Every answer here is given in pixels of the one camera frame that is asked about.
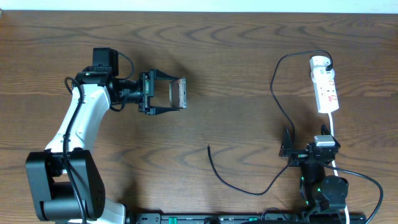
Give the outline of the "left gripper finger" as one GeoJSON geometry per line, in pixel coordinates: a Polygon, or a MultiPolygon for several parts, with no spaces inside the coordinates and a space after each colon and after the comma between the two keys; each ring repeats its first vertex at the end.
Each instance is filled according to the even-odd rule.
{"type": "Polygon", "coordinates": [[[173,77],[161,70],[154,70],[154,79],[155,80],[170,80],[172,82],[172,81],[178,80],[178,77],[173,77]]]}
{"type": "Polygon", "coordinates": [[[152,108],[152,114],[153,115],[159,115],[162,113],[167,113],[171,111],[179,111],[178,108],[171,108],[171,107],[161,107],[161,106],[155,106],[152,108]]]}

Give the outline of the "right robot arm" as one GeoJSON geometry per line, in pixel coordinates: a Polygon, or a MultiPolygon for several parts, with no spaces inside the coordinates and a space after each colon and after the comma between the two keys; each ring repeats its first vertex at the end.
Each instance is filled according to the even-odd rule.
{"type": "Polygon", "coordinates": [[[300,192],[308,207],[302,216],[308,222],[315,215],[336,215],[346,207],[348,181],[325,173],[325,166],[335,160],[339,148],[326,126],[305,149],[294,149],[289,131],[284,130],[279,156],[286,157],[290,167],[300,168],[300,192]]]}

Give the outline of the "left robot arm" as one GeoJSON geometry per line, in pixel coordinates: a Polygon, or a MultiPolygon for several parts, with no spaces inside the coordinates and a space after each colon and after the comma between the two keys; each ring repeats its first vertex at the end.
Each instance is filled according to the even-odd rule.
{"type": "Polygon", "coordinates": [[[65,85],[70,107],[44,151],[25,162],[35,213],[41,221],[135,223],[126,205],[106,197],[92,152],[101,121],[115,105],[135,103],[146,115],[187,107],[186,79],[160,70],[142,72],[136,81],[118,78],[113,67],[86,67],[65,85]]]}

